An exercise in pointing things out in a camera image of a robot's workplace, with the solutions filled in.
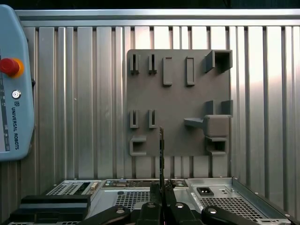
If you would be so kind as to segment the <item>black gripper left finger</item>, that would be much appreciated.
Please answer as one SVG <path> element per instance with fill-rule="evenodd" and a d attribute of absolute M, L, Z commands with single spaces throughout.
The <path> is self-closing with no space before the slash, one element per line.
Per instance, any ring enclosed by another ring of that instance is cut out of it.
<path fill-rule="evenodd" d="M 124 206 L 112 206 L 83 220 L 84 225 L 161 225 L 162 193 L 159 184 L 150 186 L 150 201 L 141 209 L 130 211 Z"/>

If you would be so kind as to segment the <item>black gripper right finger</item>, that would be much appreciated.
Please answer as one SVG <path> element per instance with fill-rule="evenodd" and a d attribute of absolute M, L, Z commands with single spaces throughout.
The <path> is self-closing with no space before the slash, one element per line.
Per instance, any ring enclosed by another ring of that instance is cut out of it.
<path fill-rule="evenodd" d="M 164 182 L 164 214 L 168 225 L 254 225 L 255 222 L 226 211 L 217 206 L 208 206 L 198 212 L 178 202 L 173 180 Z"/>

